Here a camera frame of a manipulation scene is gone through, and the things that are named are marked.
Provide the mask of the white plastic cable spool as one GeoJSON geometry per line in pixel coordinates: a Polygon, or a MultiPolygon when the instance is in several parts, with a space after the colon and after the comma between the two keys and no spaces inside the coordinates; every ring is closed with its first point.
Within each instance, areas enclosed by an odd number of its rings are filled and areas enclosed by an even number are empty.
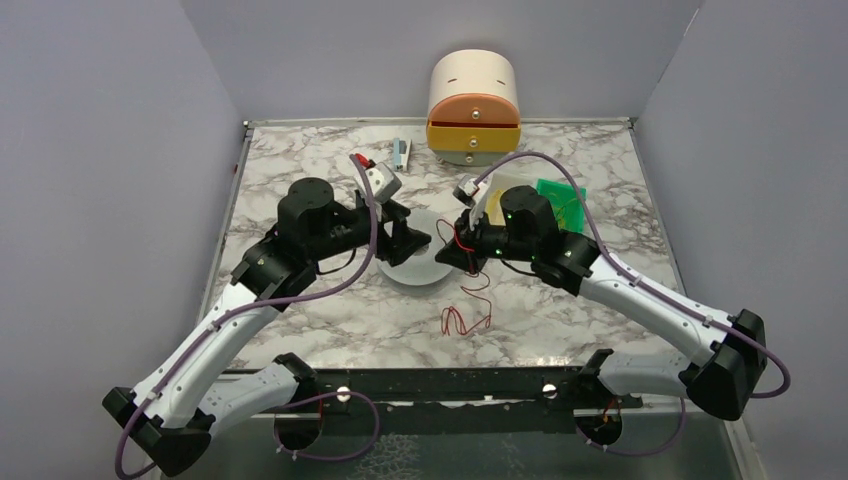
{"type": "Polygon", "coordinates": [[[445,243],[437,233],[437,222],[441,215],[435,211],[416,208],[407,217],[407,225],[431,237],[427,246],[419,248],[409,259],[398,266],[378,261],[378,271],[388,279],[407,287],[424,287],[448,279],[455,269],[438,263],[436,254],[445,243]]]}

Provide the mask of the green plastic bin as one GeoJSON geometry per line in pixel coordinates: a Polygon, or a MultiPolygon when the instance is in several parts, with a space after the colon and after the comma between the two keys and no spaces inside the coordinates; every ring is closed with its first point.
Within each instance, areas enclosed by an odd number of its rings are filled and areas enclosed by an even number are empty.
{"type": "Polygon", "coordinates": [[[548,199],[560,230],[575,233],[584,231],[585,212],[570,184],[538,179],[536,190],[548,199]]]}

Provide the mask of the white plastic bin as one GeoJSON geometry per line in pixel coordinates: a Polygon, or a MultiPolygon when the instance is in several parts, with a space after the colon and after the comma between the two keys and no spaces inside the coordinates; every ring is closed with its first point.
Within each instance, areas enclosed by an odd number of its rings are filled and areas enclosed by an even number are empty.
{"type": "Polygon", "coordinates": [[[536,181],[534,179],[524,175],[509,172],[493,173],[489,177],[489,197],[485,208],[489,219],[494,220],[496,217],[502,219],[500,198],[508,189],[521,185],[534,187],[535,184],[536,181]]]}

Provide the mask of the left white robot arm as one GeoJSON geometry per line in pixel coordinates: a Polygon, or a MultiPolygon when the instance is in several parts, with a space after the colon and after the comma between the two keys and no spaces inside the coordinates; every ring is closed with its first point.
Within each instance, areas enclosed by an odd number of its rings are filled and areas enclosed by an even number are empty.
{"type": "Polygon", "coordinates": [[[227,385],[218,378],[238,352],[288,306],[311,301],[322,260],[363,249],[367,260],[397,266],[430,242],[408,227],[394,200],[394,178],[368,172],[347,208],[321,178],[295,181],[268,232],[243,255],[212,309],[175,352],[133,387],[116,387],[103,407],[121,426],[118,444],[134,442],[152,468],[173,476],[192,466],[211,441],[314,386],[314,371],[293,354],[227,385]]]}

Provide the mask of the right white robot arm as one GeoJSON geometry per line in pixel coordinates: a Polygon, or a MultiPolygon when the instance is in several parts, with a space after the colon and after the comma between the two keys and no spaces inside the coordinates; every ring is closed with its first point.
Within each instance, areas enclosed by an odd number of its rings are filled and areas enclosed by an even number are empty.
{"type": "Polygon", "coordinates": [[[603,393],[683,397],[719,419],[741,417],[767,366],[759,315],[701,305],[603,253],[597,241],[560,229],[549,200],[530,186],[501,195],[502,225],[484,210],[485,184],[466,180],[453,194],[466,208],[437,262],[468,273],[482,272],[490,259],[527,262],[542,283],[611,308],[675,348],[672,355],[600,355],[591,373],[603,393]]]}

